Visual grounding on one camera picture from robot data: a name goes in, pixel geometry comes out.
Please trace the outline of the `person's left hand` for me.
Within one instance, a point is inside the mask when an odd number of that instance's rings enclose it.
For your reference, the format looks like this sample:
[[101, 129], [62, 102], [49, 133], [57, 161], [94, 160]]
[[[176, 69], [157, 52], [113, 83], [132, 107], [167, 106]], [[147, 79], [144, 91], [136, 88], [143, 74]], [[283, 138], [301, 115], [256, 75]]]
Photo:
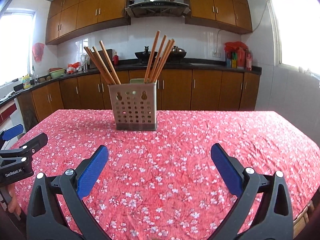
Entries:
[[8, 194], [11, 197], [11, 201], [8, 202], [8, 211], [10, 213], [16, 213], [16, 215], [21, 215], [21, 207], [18, 204], [17, 196], [15, 192], [15, 184], [10, 184], [7, 186]]

